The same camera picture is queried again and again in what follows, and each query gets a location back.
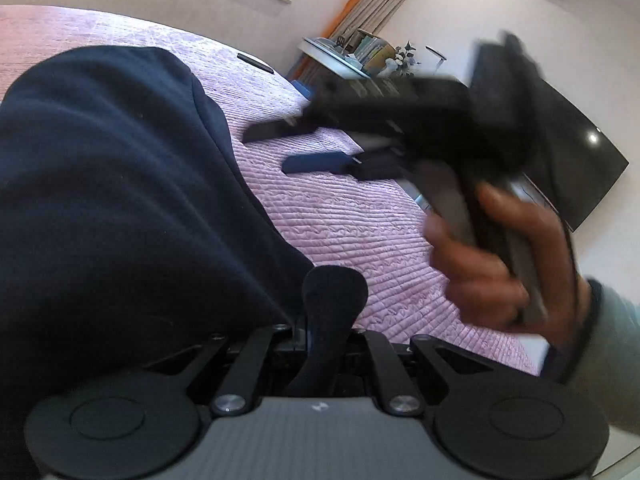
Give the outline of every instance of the pink quilted bedspread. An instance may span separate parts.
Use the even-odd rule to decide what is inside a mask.
[[[0,99],[9,83],[34,63],[88,44],[160,46],[181,58],[223,109],[238,164],[248,185],[284,238],[315,264],[358,269],[369,283],[369,301],[357,325],[405,342],[429,333],[512,367],[534,367],[520,342],[491,330],[465,326],[444,298],[446,279],[429,266],[420,236],[424,213],[395,182],[357,182],[350,176],[285,176],[284,156],[358,146],[343,132],[244,146],[252,121],[297,112],[306,100],[279,75],[236,58],[237,50],[156,23],[87,10],[0,7],[3,52]]]

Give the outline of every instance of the beige curtain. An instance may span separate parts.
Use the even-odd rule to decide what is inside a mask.
[[[388,22],[404,1],[360,0],[336,27],[330,38],[336,40],[338,36],[343,36],[348,40],[358,28],[375,33],[384,27],[385,23]],[[298,79],[304,84],[315,86],[315,82],[325,76],[327,74],[324,67],[313,62],[303,70]]]

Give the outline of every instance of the black phone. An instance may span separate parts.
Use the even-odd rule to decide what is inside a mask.
[[[265,65],[264,63],[261,63],[257,59],[254,59],[253,57],[249,57],[247,56],[247,54],[243,54],[242,52],[238,52],[238,59],[242,59],[242,61],[245,61],[250,65],[258,67],[264,70],[265,72],[269,72],[270,74],[274,73],[273,68],[271,68],[269,65]]]

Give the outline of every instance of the gray sleeve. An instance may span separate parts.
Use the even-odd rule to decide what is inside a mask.
[[[591,312],[568,348],[551,349],[542,376],[594,400],[609,423],[640,434],[640,306],[590,280]]]

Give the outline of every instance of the person's arm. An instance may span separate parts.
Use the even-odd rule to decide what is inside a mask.
[[[529,301],[524,286],[494,254],[465,246],[432,214],[424,236],[433,246],[431,265],[449,278],[446,297],[463,322],[510,333],[535,333],[551,345],[542,375],[584,393],[610,423],[640,434],[640,310],[598,282],[578,279],[555,213],[488,185],[478,200],[495,221],[531,243],[548,319],[518,325]]]

